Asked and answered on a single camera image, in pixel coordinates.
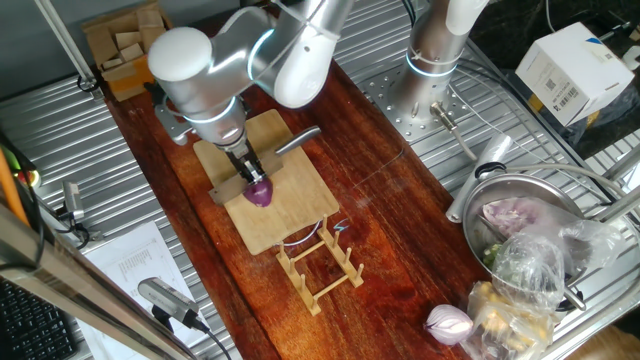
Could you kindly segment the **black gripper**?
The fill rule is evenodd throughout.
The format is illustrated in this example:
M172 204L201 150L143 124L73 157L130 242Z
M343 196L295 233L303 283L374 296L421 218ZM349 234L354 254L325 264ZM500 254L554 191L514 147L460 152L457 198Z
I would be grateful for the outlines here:
M224 151L243 179L249 179L250 184L261 182L265 177L259 158L249 142L236 142L224 148Z

